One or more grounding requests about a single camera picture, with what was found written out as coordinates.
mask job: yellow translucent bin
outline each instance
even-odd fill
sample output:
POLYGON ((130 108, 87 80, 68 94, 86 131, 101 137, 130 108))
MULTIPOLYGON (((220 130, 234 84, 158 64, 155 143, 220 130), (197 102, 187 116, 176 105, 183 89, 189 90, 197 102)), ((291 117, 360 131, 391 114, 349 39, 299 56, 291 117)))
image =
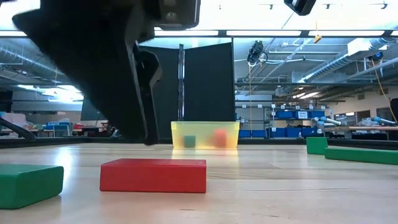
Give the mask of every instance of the yellow translucent bin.
POLYGON ((172 121, 175 148, 236 148, 239 122, 172 121))

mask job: label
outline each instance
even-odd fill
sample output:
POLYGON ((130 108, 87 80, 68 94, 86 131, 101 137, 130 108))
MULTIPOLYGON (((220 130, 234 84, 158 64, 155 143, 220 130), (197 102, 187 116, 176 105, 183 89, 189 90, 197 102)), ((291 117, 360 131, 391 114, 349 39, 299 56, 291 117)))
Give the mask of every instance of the label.
POLYGON ((308 112, 307 111, 298 111, 298 118, 299 119, 308 119, 308 112))

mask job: green block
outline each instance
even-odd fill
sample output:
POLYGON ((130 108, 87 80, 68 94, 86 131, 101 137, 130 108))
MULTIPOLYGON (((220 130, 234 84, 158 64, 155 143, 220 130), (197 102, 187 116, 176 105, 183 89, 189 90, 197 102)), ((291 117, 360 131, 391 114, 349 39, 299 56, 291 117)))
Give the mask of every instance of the green block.
POLYGON ((328 141, 325 137, 307 138, 307 154, 325 155, 326 147, 328 147, 328 141))
POLYGON ((184 147, 195 147, 196 139, 195 136, 184 136, 184 147))
POLYGON ((325 158, 344 161, 398 165, 398 151, 382 149, 326 148, 325 158))
POLYGON ((62 184, 62 166, 0 164, 0 208, 22 208, 57 196, 62 184))

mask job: wooden table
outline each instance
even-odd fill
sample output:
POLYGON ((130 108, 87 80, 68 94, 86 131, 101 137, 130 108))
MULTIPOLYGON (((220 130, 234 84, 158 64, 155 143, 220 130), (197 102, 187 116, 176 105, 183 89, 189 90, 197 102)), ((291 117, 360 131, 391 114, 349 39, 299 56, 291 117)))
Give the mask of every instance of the wooden table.
POLYGON ((172 149, 76 144, 1 149, 0 163, 65 168, 63 192, 0 223, 396 223, 398 166, 326 160, 305 146, 172 149), (100 165, 119 158, 206 159, 206 194, 100 192, 100 165))

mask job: ductwork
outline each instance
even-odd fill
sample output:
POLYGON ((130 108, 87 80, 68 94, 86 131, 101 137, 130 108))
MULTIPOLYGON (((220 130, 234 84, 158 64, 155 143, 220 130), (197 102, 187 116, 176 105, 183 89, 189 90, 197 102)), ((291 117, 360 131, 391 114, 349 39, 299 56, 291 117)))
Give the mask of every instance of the ductwork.
MULTIPOLYGON (((374 55, 380 48, 384 47, 386 44, 394 42, 395 38, 377 38, 370 39, 355 39, 348 44, 348 50, 343 51, 337 56, 333 57, 331 60, 315 67, 313 70, 309 71, 303 78, 301 78, 299 83, 309 83, 322 76, 334 72, 338 69, 343 68, 346 65, 358 60, 360 58, 369 57, 374 55)), ((294 87, 289 86, 284 88, 282 91, 288 93, 292 91, 294 87)))
POLYGON ((53 78, 57 73, 58 76, 66 78, 63 72, 60 70, 57 71, 56 66, 46 65, 40 62, 41 58, 35 58, 21 52, 23 52, 22 49, 13 47, 11 44, 6 44, 6 41, 0 41, 0 62, 3 65, 21 67, 21 70, 32 72, 41 77, 53 78))

